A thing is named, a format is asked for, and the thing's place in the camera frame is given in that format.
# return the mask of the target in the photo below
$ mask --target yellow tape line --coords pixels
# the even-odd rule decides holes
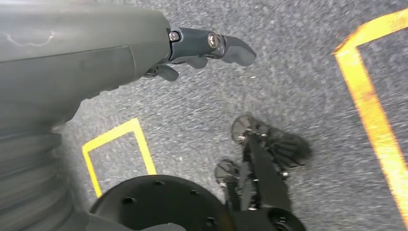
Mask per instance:
[[[384,15],[360,26],[334,55],[408,229],[408,167],[357,49],[358,45],[407,27],[408,9]]]
[[[93,188],[95,189],[95,193],[98,198],[102,195],[102,191],[101,187],[99,186],[98,178],[96,177],[89,152],[132,131],[134,132],[136,140],[138,142],[139,149],[147,169],[147,173],[149,175],[156,174],[156,168],[154,167],[152,157],[150,156],[149,148],[147,147],[146,139],[144,138],[143,131],[141,130],[139,120],[137,118],[132,119],[94,138],[93,140],[87,142],[82,146],[82,154],[84,155],[85,164],[87,166]]]

